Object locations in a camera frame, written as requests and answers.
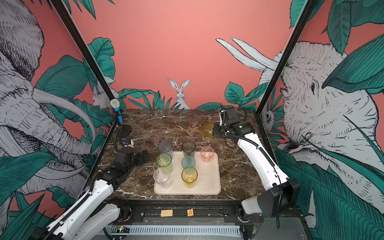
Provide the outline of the short yellow glass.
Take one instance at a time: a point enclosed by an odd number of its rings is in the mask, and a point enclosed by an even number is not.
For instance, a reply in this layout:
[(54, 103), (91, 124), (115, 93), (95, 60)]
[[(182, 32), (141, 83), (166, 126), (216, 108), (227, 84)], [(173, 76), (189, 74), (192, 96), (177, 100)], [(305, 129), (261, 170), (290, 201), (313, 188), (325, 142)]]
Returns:
[(203, 138), (207, 140), (211, 140), (214, 138), (214, 123), (208, 123), (203, 128)]

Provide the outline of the pink short glass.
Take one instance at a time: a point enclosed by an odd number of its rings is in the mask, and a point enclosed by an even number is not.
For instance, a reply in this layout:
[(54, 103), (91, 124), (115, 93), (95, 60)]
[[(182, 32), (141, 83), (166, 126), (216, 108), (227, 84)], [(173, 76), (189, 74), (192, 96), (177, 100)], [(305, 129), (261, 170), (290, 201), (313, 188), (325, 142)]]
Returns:
[(201, 148), (200, 153), (201, 153), (201, 156), (202, 156), (202, 160), (205, 163), (209, 163), (213, 159), (215, 151), (210, 146), (204, 146), (204, 147)]

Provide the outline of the light green tall glass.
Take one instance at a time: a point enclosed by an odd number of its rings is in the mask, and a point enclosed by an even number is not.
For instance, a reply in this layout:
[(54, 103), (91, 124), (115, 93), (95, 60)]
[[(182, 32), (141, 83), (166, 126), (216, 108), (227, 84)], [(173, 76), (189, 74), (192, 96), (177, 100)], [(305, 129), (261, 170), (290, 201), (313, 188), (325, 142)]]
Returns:
[(173, 171), (172, 157), (168, 153), (161, 153), (156, 158), (156, 163), (162, 171), (171, 173)]

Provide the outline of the blue tall plastic glass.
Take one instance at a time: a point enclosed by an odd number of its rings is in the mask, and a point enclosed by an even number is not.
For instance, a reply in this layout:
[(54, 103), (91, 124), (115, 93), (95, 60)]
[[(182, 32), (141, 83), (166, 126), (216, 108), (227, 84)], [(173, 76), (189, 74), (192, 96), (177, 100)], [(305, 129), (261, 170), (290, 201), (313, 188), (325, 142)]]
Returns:
[(162, 141), (158, 144), (160, 154), (169, 154), (173, 157), (173, 144), (170, 141)]

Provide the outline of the clear faceted glass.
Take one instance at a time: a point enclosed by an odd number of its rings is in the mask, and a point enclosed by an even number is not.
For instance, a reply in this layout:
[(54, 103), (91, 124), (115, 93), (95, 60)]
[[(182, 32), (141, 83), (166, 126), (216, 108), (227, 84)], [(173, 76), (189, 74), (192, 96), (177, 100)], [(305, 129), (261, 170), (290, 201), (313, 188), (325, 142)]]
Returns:
[(171, 186), (171, 172), (166, 168), (157, 168), (153, 174), (154, 181), (157, 185), (161, 186), (164, 189), (167, 189)]

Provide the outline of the dark grey tall glass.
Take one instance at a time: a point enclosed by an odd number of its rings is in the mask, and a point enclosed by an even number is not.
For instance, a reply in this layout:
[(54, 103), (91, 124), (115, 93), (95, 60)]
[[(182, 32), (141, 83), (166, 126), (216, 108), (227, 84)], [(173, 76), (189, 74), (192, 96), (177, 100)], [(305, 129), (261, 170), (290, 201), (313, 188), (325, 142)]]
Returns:
[(182, 151), (184, 156), (195, 157), (196, 144), (191, 140), (184, 141), (182, 144)]

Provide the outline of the frosted teal textured glass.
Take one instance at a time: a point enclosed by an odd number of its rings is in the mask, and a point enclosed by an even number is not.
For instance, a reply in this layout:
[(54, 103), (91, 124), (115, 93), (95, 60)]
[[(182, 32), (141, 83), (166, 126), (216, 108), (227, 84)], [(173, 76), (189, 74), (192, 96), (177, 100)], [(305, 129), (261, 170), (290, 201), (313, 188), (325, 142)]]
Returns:
[(182, 167), (185, 168), (194, 168), (196, 165), (196, 160), (192, 156), (185, 156), (181, 161)]

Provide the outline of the beige plastic tray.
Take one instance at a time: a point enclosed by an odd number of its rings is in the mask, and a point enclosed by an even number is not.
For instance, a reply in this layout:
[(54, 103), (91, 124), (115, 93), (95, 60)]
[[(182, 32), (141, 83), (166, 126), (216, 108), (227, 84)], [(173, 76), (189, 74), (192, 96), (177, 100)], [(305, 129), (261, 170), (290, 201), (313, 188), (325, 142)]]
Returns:
[(192, 187), (188, 187), (182, 180), (183, 157), (182, 152), (173, 152), (173, 170), (169, 180), (165, 186), (155, 183), (154, 192), (157, 195), (218, 195), (221, 192), (218, 155), (214, 154), (209, 162), (206, 162), (200, 153), (195, 155), (198, 178)]

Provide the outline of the tall yellow glass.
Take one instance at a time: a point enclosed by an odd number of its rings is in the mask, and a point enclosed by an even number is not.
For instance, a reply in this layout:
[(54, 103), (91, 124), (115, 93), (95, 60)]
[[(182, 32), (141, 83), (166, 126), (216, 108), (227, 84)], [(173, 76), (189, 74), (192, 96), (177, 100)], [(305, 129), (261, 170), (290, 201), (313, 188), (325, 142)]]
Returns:
[(193, 167), (187, 167), (183, 169), (181, 177), (187, 188), (193, 188), (198, 179), (198, 171)]

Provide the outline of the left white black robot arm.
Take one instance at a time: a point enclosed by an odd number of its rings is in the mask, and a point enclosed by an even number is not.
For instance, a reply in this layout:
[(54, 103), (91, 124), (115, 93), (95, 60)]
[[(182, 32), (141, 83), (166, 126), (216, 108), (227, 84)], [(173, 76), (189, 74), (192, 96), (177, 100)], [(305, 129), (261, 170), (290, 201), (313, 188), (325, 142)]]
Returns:
[(123, 200), (109, 196), (133, 172), (149, 162), (148, 151), (137, 152), (123, 147), (106, 169), (99, 171), (86, 191), (69, 210), (45, 228), (37, 227), (30, 240), (90, 240), (108, 224), (124, 223), (133, 216), (132, 208)]

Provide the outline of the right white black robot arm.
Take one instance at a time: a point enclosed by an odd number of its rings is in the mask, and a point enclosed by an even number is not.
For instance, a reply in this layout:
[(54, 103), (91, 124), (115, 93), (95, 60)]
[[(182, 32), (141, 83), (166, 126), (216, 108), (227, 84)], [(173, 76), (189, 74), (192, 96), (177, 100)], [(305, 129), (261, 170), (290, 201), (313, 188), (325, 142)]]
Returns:
[(220, 122), (214, 124), (213, 137), (234, 140), (251, 161), (266, 190), (259, 196), (242, 201), (244, 213), (277, 218), (281, 211), (295, 205), (300, 183), (290, 179), (274, 162), (254, 127), (249, 122), (241, 121), (234, 107), (219, 106)]

